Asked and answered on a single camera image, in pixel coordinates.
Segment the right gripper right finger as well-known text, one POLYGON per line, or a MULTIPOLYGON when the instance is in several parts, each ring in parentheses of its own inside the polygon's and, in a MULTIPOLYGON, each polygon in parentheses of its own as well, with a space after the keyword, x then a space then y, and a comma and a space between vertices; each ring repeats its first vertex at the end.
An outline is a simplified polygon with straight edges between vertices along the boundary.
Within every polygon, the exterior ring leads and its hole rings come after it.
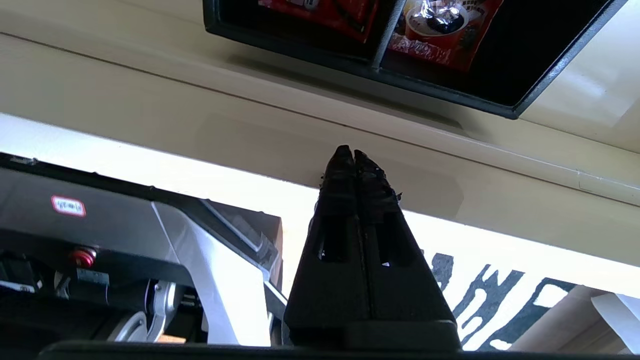
POLYGON ((359 224, 372 316, 378 321, 455 322, 384 170, 354 151, 359 224))

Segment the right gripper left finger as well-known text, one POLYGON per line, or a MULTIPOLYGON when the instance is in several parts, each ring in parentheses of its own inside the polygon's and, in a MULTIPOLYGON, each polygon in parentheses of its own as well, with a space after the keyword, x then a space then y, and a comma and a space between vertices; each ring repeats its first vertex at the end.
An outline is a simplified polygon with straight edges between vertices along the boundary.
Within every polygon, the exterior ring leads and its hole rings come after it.
POLYGON ((323 173, 285 309, 293 346, 343 347, 349 326, 368 318, 355 180, 352 152, 340 145, 323 173))

